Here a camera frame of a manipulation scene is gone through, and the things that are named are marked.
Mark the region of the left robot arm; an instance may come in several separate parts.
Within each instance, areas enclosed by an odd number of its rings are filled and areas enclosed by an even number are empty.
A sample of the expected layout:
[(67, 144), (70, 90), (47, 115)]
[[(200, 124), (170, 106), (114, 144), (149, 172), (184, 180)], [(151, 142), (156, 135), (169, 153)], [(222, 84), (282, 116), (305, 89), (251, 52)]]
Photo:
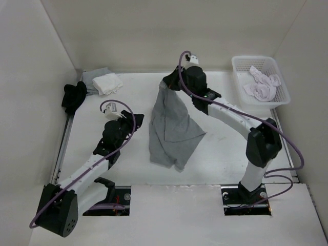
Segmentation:
[(44, 186), (31, 226), (67, 237), (79, 216), (98, 202), (105, 204), (107, 209), (121, 209), (119, 204), (110, 204), (115, 198), (115, 183), (101, 175), (116, 163), (121, 148), (141, 127), (143, 119), (143, 114), (123, 110), (118, 119), (108, 121), (89, 159), (60, 183)]

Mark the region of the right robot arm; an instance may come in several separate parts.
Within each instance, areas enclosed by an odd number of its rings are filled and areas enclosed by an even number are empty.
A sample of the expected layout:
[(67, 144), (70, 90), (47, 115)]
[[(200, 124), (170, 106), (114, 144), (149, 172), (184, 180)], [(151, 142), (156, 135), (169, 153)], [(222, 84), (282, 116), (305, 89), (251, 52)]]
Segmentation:
[(245, 154), (249, 162), (238, 184), (237, 195), (242, 202), (255, 201), (269, 164), (282, 149), (279, 134), (274, 130), (276, 122), (271, 118), (265, 121), (251, 118), (208, 88), (207, 77), (201, 67), (175, 68), (162, 80), (168, 89), (188, 94), (196, 109), (220, 120), (246, 139)]

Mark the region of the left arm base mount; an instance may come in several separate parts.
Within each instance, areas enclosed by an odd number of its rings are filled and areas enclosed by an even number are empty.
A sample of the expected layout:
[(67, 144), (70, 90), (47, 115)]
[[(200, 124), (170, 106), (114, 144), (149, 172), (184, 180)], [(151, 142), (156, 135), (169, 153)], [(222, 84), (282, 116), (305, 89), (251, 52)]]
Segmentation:
[(83, 216), (129, 216), (131, 203), (131, 187), (115, 187), (105, 199), (94, 203)]

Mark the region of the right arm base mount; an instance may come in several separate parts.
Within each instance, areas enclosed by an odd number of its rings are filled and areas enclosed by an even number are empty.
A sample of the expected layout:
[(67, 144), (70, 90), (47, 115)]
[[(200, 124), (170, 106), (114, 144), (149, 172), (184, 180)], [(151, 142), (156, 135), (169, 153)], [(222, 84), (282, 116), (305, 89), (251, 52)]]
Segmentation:
[(268, 197), (264, 185), (250, 197), (243, 197), (237, 186), (222, 187), (221, 194), (225, 216), (271, 216), (269, 202), (267, 200), (260, 202)]

